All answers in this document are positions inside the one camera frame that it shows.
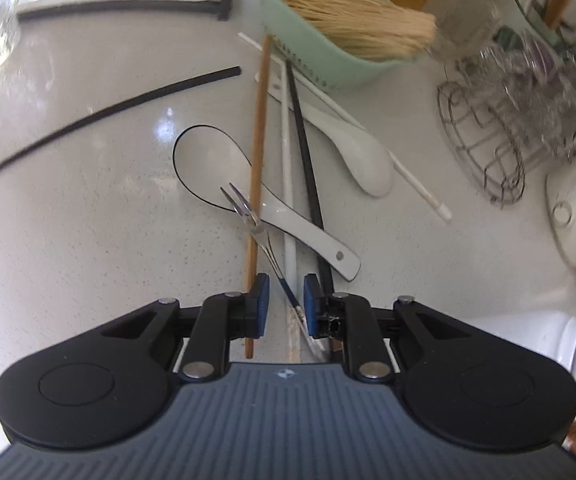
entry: blue gripper pad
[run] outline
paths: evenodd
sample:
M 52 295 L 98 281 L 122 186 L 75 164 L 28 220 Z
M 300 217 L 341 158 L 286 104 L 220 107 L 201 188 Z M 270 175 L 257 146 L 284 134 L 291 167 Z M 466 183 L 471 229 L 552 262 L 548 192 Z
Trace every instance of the blue gripper pad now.
M 440 439 L 340 365 L 232 364 L 183 386 L 149 428 L 103 449 L 13 444 L 0 480 L 576 480 L 560 446 L 487 454 Z
M 261 289 L 261 298 L 257 307 L 257 330 L 259 337 L 265 333 L 265 321 L 268 317 L 268 306 L 270 305 L 270 277 L 265 276 L 263 288 Z
M 308 334 L 312 337 L 317 336 L 317 308 L 315 306 L 315 298 L 312 295 L 312 290 L 308 285 L 308 277 L 303 279 L 303 311 L 306 314 L 306 325 L 308 327 Z

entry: white stick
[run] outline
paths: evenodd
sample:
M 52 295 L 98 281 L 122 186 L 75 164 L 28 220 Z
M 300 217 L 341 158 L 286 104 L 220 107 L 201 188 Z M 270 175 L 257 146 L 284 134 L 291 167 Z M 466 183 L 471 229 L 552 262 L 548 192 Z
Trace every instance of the white stick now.
M 244 40 L 246 43 L 251 44 L 257 50 L 261 50 L 261 45 L 258 44 L 255 40 L 252 40 L 251 38 L 247 37 L 243 32 L 239 32 L 238 36 L 239 36 L 239 38 Z M 272 59 L 280 67 L 285 66 L 285 63 L 283 62 L 283 60 L 281 60 L 280 58 L 278 58 L 274 54 L 271 54 L 270 59 Z M 337 114 L 339 114 L 340 117 L 342 117 L 344 120 L 348 121 L 350 124 L 353 124 L 357 128 L 361 128 L 362 130 L 365 130 L 365 128 L 363 126 L 361 126 L 359 121 L 357 121 L 348 112 L 346 112 L 343 108 L 341 108 L 341 106 L 338 105 L 337 102 L 334 99 L 332 99 L 328 94 L 319 90 L 319 88 L 317 88 L 315 86 L 315 84 L 312 81 L 310 81 L 310 79 L 306 78 L 301 72 L 299 72 L 297 70 L 297 71 L 295 71 L 294 75 L 298 79 L 298 81 L 300 83 L 302 83 L 303 86 L 305 86 L 314 95 L 316 95 L 319 99 L 321 99 L 325 104 L 327 104 L 330 108 L 332 108 L 332 110 L 334 110 Z M 388 150 L 388 152 L 390 154 L 390 158 L 392 159 L 392 164 L 394 165 L 395 170 L 397 170 L 399 172 L 399 174 L 403 178 L 405 178 L 405 180 L 407 180 L 407 182 L 408 182 L 408 184 L 410 184 L 410 186 L 415 188 L 415 191 L 419 195 L 421 195 L 421 197 L 428 204 L 430 204 L 430 206 L 432 206 L 432 208 L 437 212 L 437 214 L 443 220 L 445 220 L 446 222 L 449 222 L 450 219 L 452 219 L 452 213 L 450 212 L 450 209 L 448 209 L 448 207 L 443 202 L 441 202 L 441 200 L 439 200 L 433 193 L 431 193 L 421 183 L 421 181 L 410 172 L 410 170 L 408 170 L 403 164 L 401 164 L 401 161 L 399 161 L 399 159 L 394 155 L 394 153 L 390 152 L 389 150 Z
M 308 333 L 308 322 L 306 321 L 306 313 L 303 311 L 303 307 L 299 305 L 296 308 L 293 308 L 292 317 L 297 321 L 297 325 L 303 333 L 303 337 L 306 339 L 308 348 L 310 348 L 315 361 L 319 363 L 327 362 L 328 359 L 326 356 L 327 351 L 325 349 L 325 342 L 323 339 L 314 339 Z
M 437 212 L 437 214 L 445 220 L 445 222 L 450 222 L 452 220 L 452 212 L 448 209 L 441 200 L 439 200 L 436 195 L 430 191 L 415 177 L 410 170 L 408 170 L 397 156 L 388 150 L 390 158 L 392 159 L 392 164 L 394 164 L 395 170 L 407 180 L 410 186 L 415 188 L 415 191 L 423 197 L 423 199 L 432 206 L 432 208 Z
M 285 65 L 281 69 L 281 96 L 285 106 L 281 105 L 281 170 L 283 172 L 283 201 L 292 207 L 292 149 L 290 147 L 290 117 L 288 112 L 288 81 Z M 289 234 L 283 235 L 283 269 L 288 286 L 297 291 L 297 247 Z M 288 362 L 301 360 L 301 332 L 299 319 L 292 311 L 290 301 L 286 301 L 288 321 Z

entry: metal fork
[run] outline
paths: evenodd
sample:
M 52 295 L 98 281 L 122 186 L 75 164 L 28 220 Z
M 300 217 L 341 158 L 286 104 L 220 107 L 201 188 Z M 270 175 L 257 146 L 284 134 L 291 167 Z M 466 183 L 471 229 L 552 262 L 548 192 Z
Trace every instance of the metal fork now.
M 257 245 L 261 247 L 261 250 L 265 253 L 266 257 L 270 261 L 270 265 L 273 268 L 279 283 L 281 284 L 281 288 L 286 293 L 290 304 L 292 305 L 292 311 L 296 314 L 297 318 L 299 319 L 299 327 L 303 332 L 303 335 L 306 337 L 306 341 L 308 342 L 308 347 L 312 351 L 314 357 L 320 361 L 325 362 L 327 361 L 326 358 L 326 348 L 322 341 L 313 339 L 310 334 L 308 334 L 307 323 L 306 323 L 306 314 L 303 311 L 303 307 L 300 306 L 299 301 L 295 297 L 290 285 L 286 281 L 283 271 L 277 263 L 277 258 L 274 256 L 273 246 L 270 243 L 270 237 L 268 235 L 268 231 L 266 230 L 265 226 L 261 223 L 257 213 L 250 205 L 250 202 L 241 194 L 241 191 L 237 189 L 231 182 L 229 183 L 230 187 L 232 188 L 233 193 L 236 195 L 237 200 L 232 198 L 232 196 L 222 188 L 221 192 L 224 194 L 232 209 L 234 209 L 235 213 L 239 215 L 242 222 L 244 222 L 245 227 L 250 231 L 252 238 L 255 239 Z

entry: metal screw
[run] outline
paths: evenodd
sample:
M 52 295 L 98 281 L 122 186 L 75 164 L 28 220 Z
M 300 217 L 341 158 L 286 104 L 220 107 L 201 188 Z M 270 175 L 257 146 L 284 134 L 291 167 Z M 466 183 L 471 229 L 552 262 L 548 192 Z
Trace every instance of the metal screw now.
M 397 301 L 402 305 L 409 305 L 410 303 L 414 302 L 414 296 L 399 296 Z
M 368 379 L 382 379 L 390 371 L 390 367 L 380 361 L 369 361 L 359 367 L 359 373 Z
M 205 379 L 212 375 L 214 366 L 204 361 L 195 361 L 188 363 L 183 367 L 183 374 L 191 379 Z

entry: white chopstick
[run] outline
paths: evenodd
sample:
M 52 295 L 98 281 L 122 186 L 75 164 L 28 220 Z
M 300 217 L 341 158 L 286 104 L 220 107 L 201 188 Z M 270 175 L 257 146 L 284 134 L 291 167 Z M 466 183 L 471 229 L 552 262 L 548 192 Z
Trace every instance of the white chopstick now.
M 290 145 L 290 116 L 288 110 L 288 81 L 285 65 L 281 67 L 281 171 L 283 173 L 283 201 L 292 207 L 292 148 Z M 283 234 L 283 272 L 291 290 L 297 292 L 297 246 L 289 234 Z M 293 306 L 286 301 L 288 316 L 288 362 L 301 361 L 301 332 Z
M 261 50 L 261 45 L 258 44 L 255 40 L 252 40 L 252 38 L 247 37 L 243 32 L 239 32 L 238 33 L 239 38 L 241 38 L 242 40 L 244 40 L 246 43 L 251 44 L 253 47 L 255 47 L 257 50 Z M 272 59 L 276 64 L 278 64 L 280 67 L 285 66 L 285 63 L 283 62 L 282 59 L 280 59 L 279 57 L 275 56 L 274 54 L 271 54 L 270 59 Z M 334 99 L 332 99 L 328 94 L 326 94 L 325 92 L 319 90 L 319 88 L 317 88 L 314 83 L 312 81 L 310 81 L 308 78 L 306 78 L 301 72 L 299 72 L 298 70 L 295 71 L 295 77 L 298 79 L 298 81 L 300 83 L 302 83 L 303 86 L 305 86 L 308 90 L 310 90 L 313 94 L 315 94 L 317 97 L 319 97 L 319 99 L 321 99 L 325 104 L 327 104 L 330 108 L 332 108 L 332 110 L 334 110 L 337 114 L 339 114 L 339 116 L 341 116 L 345 121 L 348 121 L 350 124 L 353 124 L 354 126 L 356 126 L 357 128 L 361 128 L 362 130 L 365 130 L 365 128 L 363 126 L 361 126 L 361 124 L 359 123 L 359 121 L 357 121 L 354 117 L 352 117 L 348 112 L 346 112 L 343 108 L 341 108 L 340 105 L 337 104 L 336 101 L 334 101 Z M 445 221 L 445 222 L 450 222 L 450 220 L 452 219 L 452 213 L 450 212 L 450 209 L 448 209 L 448 207 L 437 198 L 437 196 L 434 193 L 431 193 L 422 183 L 421 181 L 415 177 L 410 170 L 408 170 L 402 163 L 401 161 L 395 156 L 394 153 L 392 153 L 390 150 L 388 150 L 388 153 L 390 155 L 390 158 L 392 160 L 392 164 L 395 167 L 395 170 L 397 170 L 399 172 L 399 174 L 405 178 L 405 180 L 407 180 L 408 184 L 410 184 L 410 186 L 412 186 L 413 188 L 415 188 L 415 191 L 421 195 L 421 197 L 428 203 L 430 204 L 430 206 L 437 212 L 437 214 Z

